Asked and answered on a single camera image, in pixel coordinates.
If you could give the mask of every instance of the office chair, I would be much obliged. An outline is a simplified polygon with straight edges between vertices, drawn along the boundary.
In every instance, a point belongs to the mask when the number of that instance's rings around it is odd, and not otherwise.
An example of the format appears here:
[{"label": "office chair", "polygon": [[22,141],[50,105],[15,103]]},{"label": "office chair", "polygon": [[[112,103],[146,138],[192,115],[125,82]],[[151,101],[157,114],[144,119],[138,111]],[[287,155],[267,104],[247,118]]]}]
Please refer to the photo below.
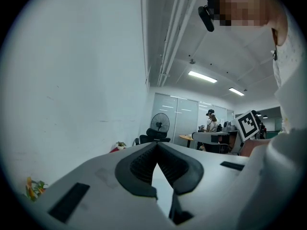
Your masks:
[{"label": "office chair", "polygon": [[226,145],[228,147],[227,143],[219,143],[220,136],[229,136],[229,133],[228,132],[194,132],[192,134],[193,140],[196,140],[202,143],[204,146],[206,144],[210,145],[211,151],[209,152],[213,152],[213,153],[221,153],[221,152],[223,153],[224,148],[222,146]]},{"label": "office chair", "polygon": [[140,145],[153,141],[170,142],[171,138],[166,138],[167,132],[161,132],[149,128],[146,130],[146,135],[140,135],[140,139],[135,139],[135,145]]}]

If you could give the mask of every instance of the black cap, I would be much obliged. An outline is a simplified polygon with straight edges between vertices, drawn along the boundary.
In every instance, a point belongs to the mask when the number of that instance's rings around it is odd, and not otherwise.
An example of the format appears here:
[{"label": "black cap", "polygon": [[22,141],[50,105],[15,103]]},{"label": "black cap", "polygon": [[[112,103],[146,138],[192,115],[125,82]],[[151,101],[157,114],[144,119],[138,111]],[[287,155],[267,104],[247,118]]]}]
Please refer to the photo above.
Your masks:
[{"label": "black cap", "polygon": [[211,114],[211,113],[214,113],[214,110],[213,110],[213,109],[209,109],[209,110],[208,110],[208,113],[206,114],[206,116],[208,116],[209,113],[210,113],[210,114]]}]

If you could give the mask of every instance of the white wall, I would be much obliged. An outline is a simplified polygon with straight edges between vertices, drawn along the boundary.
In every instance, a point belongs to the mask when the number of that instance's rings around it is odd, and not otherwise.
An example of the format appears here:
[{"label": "white wall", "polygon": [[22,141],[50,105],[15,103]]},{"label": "white wall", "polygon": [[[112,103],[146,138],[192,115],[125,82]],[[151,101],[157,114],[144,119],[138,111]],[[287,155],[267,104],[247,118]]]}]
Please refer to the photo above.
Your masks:
[{"label": "white wall", "polygon": [[267,131],[275,131],[275,118],[265,118],[261,119],[265,127],[267,128]]},{"label": "white wall", "polygon": [[202,94],[199,92],[191,92],[191,91],[187,91],[184,89],[173,88],[173,87],[168,87],[168,86],[164,86],[164,87],[152,87],[151,86],[149,89],[148,95],[147,95],[145,111],[143,112],[143,115],[142,115],[140,135],[146,134],[146,130],[150,126],[155,93],[167,94],[167,95],[177,96],[177,97],[186,98],[186,99],[190,99],[194,101],[202,101],[206,103],[211,103],[211,104],[214,104],[220,107],[227,108],[229,110],[234,110],[235,108],[232,103],[229,103],[215,96],[210,96],[210,95]]},{"label": "white wall", "polygon": [[235,114],[243,114],[249,110],[264,110],[280,106],[274,96],[270,98],[259,98],[246,103],[239,103],[235,106]]},{"label": "white wall", "polygon": [[2,158],[15,189],[132,145],[147,95],[141,0],[31,1],[1,70]]}]

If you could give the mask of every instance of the white shirt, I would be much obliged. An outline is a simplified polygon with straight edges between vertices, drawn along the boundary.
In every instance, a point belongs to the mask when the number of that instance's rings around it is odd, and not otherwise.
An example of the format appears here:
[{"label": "white shirt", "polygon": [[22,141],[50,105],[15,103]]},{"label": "white shirt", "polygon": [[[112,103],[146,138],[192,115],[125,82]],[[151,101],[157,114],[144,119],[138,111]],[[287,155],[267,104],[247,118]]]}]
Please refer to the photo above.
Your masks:
[{"label": "white shirt", "polygon": [[[286,41],[282,46],[277,46],[277,60],[273,60],[273,69],[278,87],[281,87],[294,73],[298,66],[307,61],[306,42],[304,36],[288,9],[284,7],[288,21],[288,32]],[[290,125],[288,117],[281,107],[283,117],[283,130],[288,132]]]},{"label": "white shirt", "polygon": [[216,122],[211,119],[207,120],[208,132],[216,132],[217,126],[219,125],[219,120],[216,119]]}]

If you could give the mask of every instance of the black office chair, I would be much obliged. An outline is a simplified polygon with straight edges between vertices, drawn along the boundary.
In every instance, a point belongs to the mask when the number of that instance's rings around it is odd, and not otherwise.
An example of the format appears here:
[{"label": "black office chair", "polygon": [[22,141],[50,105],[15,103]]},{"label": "black office chair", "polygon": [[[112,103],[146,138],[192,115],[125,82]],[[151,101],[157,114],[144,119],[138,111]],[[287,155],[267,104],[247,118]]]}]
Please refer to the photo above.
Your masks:
[{"label": "black office chair", "polygon": [[167,132],[161,132],[149,128],[146,131],[146,135],[140,135],[140,139],[135,139],[135,145],[153,142],[153,141],[160,141],[160,142],[170,142],[171,138],[166,138]]}]

